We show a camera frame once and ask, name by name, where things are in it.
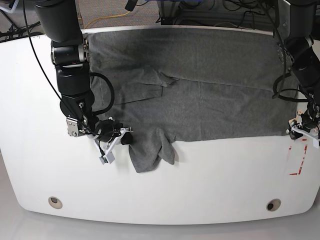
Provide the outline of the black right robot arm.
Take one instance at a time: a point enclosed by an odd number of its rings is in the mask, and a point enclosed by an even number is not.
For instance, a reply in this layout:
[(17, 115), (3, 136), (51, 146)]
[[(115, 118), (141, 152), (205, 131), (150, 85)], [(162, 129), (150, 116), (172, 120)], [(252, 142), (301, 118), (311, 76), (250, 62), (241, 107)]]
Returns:
[[(105, 159), (116, 144), (133, 143), (130, 128), (114, 122), (112, 118), (99, 120), (115, 102), (115, 90), (109, 79), (101, 73), (91, 72), (89, 45), (80, 29), (76, 3), (73, 0), (34, 0), (35, 12), (44, 33), (51, 40), (51, 61), (56, 71), (60, 109), (66, 116), (67, 130), (71, 137), (90, 136)], [(109, 104), (98, 111), (92, 110), (95, 96), (91, 79), (105, 81), (109, 88)]]

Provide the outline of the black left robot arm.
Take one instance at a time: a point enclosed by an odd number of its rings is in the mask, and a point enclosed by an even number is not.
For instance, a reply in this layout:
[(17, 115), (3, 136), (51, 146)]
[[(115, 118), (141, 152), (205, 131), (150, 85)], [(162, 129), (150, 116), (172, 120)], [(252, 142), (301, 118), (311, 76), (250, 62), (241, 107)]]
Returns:
[(318, 2), (316, 0), (277, 0), (276, 25), (280, 37), (283, 63), (288, 70), (286, 77), (295, 76), (298, 91), (307, 104), (303, 113), (289, 120), (287, 133), (291, 139), (302, 136), (312, 138), (313, 146), (320, 146), (320, 60), (313, 50), (312, 36)]

